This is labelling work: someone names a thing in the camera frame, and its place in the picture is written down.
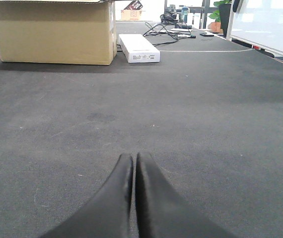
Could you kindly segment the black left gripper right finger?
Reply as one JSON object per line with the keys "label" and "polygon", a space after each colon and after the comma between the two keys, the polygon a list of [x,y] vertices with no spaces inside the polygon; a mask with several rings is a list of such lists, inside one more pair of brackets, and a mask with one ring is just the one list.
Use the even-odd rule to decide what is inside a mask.
{"label": "black left gripper right finger", "polygon": [[149,152],[136,160],[135,201],[141,238],[233,238],[192,207],[168,182]]}

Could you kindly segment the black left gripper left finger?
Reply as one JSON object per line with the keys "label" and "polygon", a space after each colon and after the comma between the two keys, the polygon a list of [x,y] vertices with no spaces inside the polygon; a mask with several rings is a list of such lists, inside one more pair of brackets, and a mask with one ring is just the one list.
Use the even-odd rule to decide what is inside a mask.
{"label": "black left gripper left finger", "polygon": [[134,165],[123,153],[94,196],[42,238],[128,238]]}

